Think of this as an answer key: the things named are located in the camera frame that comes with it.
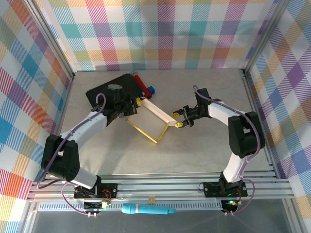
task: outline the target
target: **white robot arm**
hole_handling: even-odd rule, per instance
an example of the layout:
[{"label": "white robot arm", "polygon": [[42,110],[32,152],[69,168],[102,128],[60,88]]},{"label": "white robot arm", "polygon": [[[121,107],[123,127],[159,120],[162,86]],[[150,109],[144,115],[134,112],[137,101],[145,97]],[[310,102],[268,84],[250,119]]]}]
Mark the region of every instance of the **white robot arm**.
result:
[{"label": "white robot arm", "polygon": [[137,99],[131,99],[128,93],[122,93],[121,86],[114,85],[111,92],[113,98],[108,104],[105,105],[104,101],[95,106],[77,126],[61,135],[52,134],[46,140],[41,168],[75,184],[75,198],[105,198],[103,190],[109,190],[111,198],[116,195],[116,191],[113,191],[117,190],[116,183],[102,184],[99,176],[80,167],[79,162],[79,149],[94,134],[107,127],[119,115],[130,116],[137,113]]},{"label": "white robot arm", "polygon": [[[229,163],[221,173],[219,182],[211,186],[208,183],[203,184],[206,190],[209,190],[209,192],[205,192],[205,196],[226,197],[229,194],[232,195],[232,190],[239,190],[238,192],[241,191],[244,196],[247,196],[245,183],[241,180],[241,176],[244,172],[247,157],[253,155],[257,150],[258,138],[255,135],[256,133],[259,135],[260,148],[265,146],[258,115],[255,112],[245,113],[227,109],[221,100],[212,100],[206,88],[195,89],[195,91],[198,104],[194,108],[189,108],[187,105],[175,111],[172,115],[173,117],[183,115],[185,119],[182,122],[178,122],[175,126],[178,128],[183,128],[187,125],[192,127],[195,120],[203,117],[218,119],[228,126],[229,144],[232,150]],[[255,126],[256,133],[247,120],[237,112],[246,115]]]}]

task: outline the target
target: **cable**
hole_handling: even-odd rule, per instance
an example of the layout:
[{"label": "cable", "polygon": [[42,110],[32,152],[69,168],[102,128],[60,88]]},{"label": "cable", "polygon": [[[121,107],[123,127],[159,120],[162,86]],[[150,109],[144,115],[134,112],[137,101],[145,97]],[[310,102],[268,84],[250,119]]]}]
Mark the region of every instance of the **cable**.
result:
[{"label": "cable", "polygon": [[104,189],[102,192],[105,193],[107,199],[111,200],[112,196],[111,196],[111,192],[109,190]]},{"label": "cable", "polygon": [[199,190],[200,190],[201,192],[203,192],[203,193],[204,193],[204,190],[202,190],[202,189],[200,188],[201,184],[203,184],[203,183],[208,183],[208,184],[210,184],[210,185],[212,185],[212,186],[218,186],[218,185],[215,185],[215,184],[212,184],[212,183],[209,183],[209,182],[202,181],[202,182],[199,184]]},{"label": "cable", "polygon": [[[64,143],[74,134],[74,132],[77,131],[77,129],[79,129],[81,126],[83,126],[84,124],[86,124],[87,122],[89,122],[90,120],[92,120],[93,118],[95,118],[96,116],[98,116],[98,115],[102,112],[102,110],[104,109],[104,107],[105,107],[105,105],[106,105],[106,96],[105,96],[103,93],[99,93],[99,94],[96,96],[96,103],[97,103],[97,104],[98,104],[98,97],[99,97],[99,96],[102,96],[103,99],[104,99],[104,103],[103,103],[103,105],[101,106],[100,110],[99,110],[96,114],[94,114],[93,116],[91,116],[90,118],[85,119],[84,121],[82,121],[81,123],[79,123],[76,127],[74,127],[74,128],[71,130],[71,132],[70,132],[70,133],[63,139],[63,141],[59,144],[59,146],[57,147],[57,149],[56,149],[54,155],[52,156],[52,158],[51,158],[51,160],[50,160],[50,162],[48,163],[48,165],[47,165],[46,168],[44,169],[43,173],[41,174],[41,176],[40,176],[40,178],[39,178],[39,180],[38,180],[38,182],[37,182],[37,185],[36,185],[37,189],[46,188],[46,187],[50,186],[50,185],[53,184],[53,183],[62,181],[62,179],[57,179],[57,180],[52,181],[52,182],[50,182],[50,183],[48,183],[48,184],[45,184],[45,185],[43,185],[43,186],[40,186],[41,181],[43,180],[43,178],[44,178],[45,175],[47,174],[48,170],[50,169],[52,163],[54,162],[55,158],[57,157],[57,155],[58,155],[59,151],[61,150],[62,146],[64,145]],[[64,201],[65,201],[74,211],[76,211],[76,212],[78,212],[78,213],[80,213],[80,214],[89,216],[89,214],[87,214],[87,213],[85,213],[85,212],[82,212],[82,211],[76,209],[75,207],[73,207],[73,206],[67,201],[67,199],[65,198],[65,196],[64,196],[64,188],[65,188],[65,186],[67,186],[68,184],[75,185],[74,183],[71,183],[71,182],[66,182],[66,183],[63,185],[62,190],[61,190],[61,194],[62,194],[62,197],[63,197]]]},{"label": "cable", "polygon": [[253,186],[253,192],[252,192],[252,195],[251,195],[249,201],[247,202],[247,204],[246,204],[244,207],[242,207],[241,209],[235,211],[234,213],[241,212],[242,210],[244,210],[244,209],[250,204],[250,202],[252,201],[252,199],[254,198],[254,195],[255,195],[255,184],[254,184],[254,182],[252,182],[252,181],[249,180],[249,179],[244,179],[244,178],[242,177],[242,174],[243,174],[243,171],[244,171],[246,165],[249,163],[249,161],[250,161],[252,158],[254,158],[254,157],[259,153],[259,151],[260,151],[260,137],[259,137],[258,131],[257,131],[256,127],[254,126],[254,124],[252,123],[252,121],[251,121],[244,113],[242,113],[241,111],[239,111],[239,110],[237,110],[237,109],[234,109],[234,108],[232,108],[232,107],[230,107],[230,106],[228,106],[228,105],[226,105],[226,104],[224,104],[224,103],[220,103],[220,102],[218,102],[218,101],[212,100],[211,98],[208,98],[208,97],[205,97],[205,96],[201,95],[201,94],[198,92],[199,88],[198,88],[196,85],[193,85],[193,90],[194,90],[194,92],[195,92],[198,96],[200,96],[201,98],[204,98],[204,99],[206,99],[206,100],[209,100],[209,101],[211,101],[212,103],[215,103],[215,104],[217,104],[217,105],[223,106],[223,107],[225,107],[226,109],[229,109],[230,111],[232,111],[232,112],[234,112],[234,113],[237,113],[237,114],[240,114],[241,116],[243,116],[243,117],[246,119],[246,121],[250,124],[250,126],[252,127],[252,130],[253,130],[254,133],[255,133],[256,140],[257,140],[257,149],[256,149],[256,151],[255,151],[255,153],[254,153],[253,155],[250,155],[250,156],[245,160],[245,162],[243,163],[243,165],[242,165],[242,167],[241,167],[241,169],[240,169],[240,171],[239,171],[239,177],[240,177],[240,179],[241,179],[243,182],[250,182],[250,183],[252,184],[252,186]]},{"label": "cable", "polygon": [[75,207],[73,207],[73,206],[69,203],[69,201],[67,201],[67,199],[65,198],[65,196],[64,196],[64,188],[65,188],[68,184],[70,184],[70,183],[65,183],[64,186],[62,187],[62,191],[61,191],[62,197],[63,197],[64,201],[65,201],[74,211],[76,211],[76,212],[78,212],[78,213],[80,213],[80,214],[82,214],[82,215],[88,216],[87,213],[82,212],[82,211],[76,209]]},{"label": "cable", "polygon": [[242,201],[242,194],[241,194],[241,191],[237,189],[237,192],[239,193],[239,201]]},{"label": "cable", "polygon": [[99,96],[102,96],[104,98],[104,103],[102,105],[102,107],[100,108],[100,110],[94,114],[93,116],[91,116],[90,118],[88,119],[85,119],[84,121],[82,121],[81,123],[79,123],[76,127],[74,127],[71,132],[64,138],[64,140],[59,144],[59,146],[57,147],[54,155],[52,156],[50,162],[48,163],[48,165],[46,166],[46,168],[44,169],[42,175],[40,176],[39,178],[39,181],[37,182],[37,189],[42,189],[42,188],[45,188],[47,186],[50,186],[51,184],[55,183],[55,182],[58,182],[58,181],[61,181],[61,180],[57,180],[57,181],[52,181],[44,186],[41,186],[40,187],[40,183],[41,181],[43,180],[43,178],[45,177],[45,175],[47,174],[48,170],[50,169],[50,167],[52,166],[52,163],[54,162],[55,158],[57,157],[59,151],[61,150],[62,146],[64,145],[64,143],[74,134],[74,132],[77,131],[77,129],[79,129],[81,126],[83,126],[85,123],[89,122],[90,120],[92,120],[93,118],[95,118],[96,116],[98,116],[102,110],[104,109],[105,105],[106,105],[106,96],[103,94],[103,93],[99,93],[97,96],[96,96],[96,103],[98,104],[98,97]]}]

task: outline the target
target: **checkered pattern wall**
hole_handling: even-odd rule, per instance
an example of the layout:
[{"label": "checkered pattern wall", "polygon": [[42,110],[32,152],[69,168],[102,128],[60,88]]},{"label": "checkered pattern wall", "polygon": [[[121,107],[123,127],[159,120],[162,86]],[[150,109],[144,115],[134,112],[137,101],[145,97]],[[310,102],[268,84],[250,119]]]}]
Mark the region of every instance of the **checkered pattern wall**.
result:
[{"label": "checkered pattern wall", "polygon": [[0,232],[16,232],[69,78],[22,0],[0,0]]},{"label": "checkered pattern wall", "polygon": [[37,0],[75,70],[243,67],[278,0]]},{"label": "checkered pattern wall", "polygon": [[311,0],[292,0],[251,71],[281,176],[311,232]]}]

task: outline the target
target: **blue pen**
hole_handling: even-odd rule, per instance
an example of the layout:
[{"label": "blue pen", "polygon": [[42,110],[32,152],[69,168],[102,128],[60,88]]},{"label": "blue pen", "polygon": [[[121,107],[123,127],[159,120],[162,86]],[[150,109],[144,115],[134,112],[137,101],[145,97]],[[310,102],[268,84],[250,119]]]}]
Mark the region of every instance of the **blue pen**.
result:
[{"label": "blue pen", "polygon": [[158,214],[167,215],[174,214],[176,210],[173,208],[168,208],[166,206],[156,206],[156,205],[139,205],[135,203],[124,203],[122,205],[121,211],[125,214]]}]

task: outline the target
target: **blue block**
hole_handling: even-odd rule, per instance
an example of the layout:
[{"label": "blue block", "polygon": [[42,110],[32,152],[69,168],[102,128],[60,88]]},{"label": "blue block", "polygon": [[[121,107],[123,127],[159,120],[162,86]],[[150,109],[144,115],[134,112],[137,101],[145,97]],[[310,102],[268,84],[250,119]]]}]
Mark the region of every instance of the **blue block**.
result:
[{"label": "blue block", "polygon": [[151,95],[153,95],[155,93],[155,89],[153,88],[153,86],[149,86],[148,91],[150,91]]}]

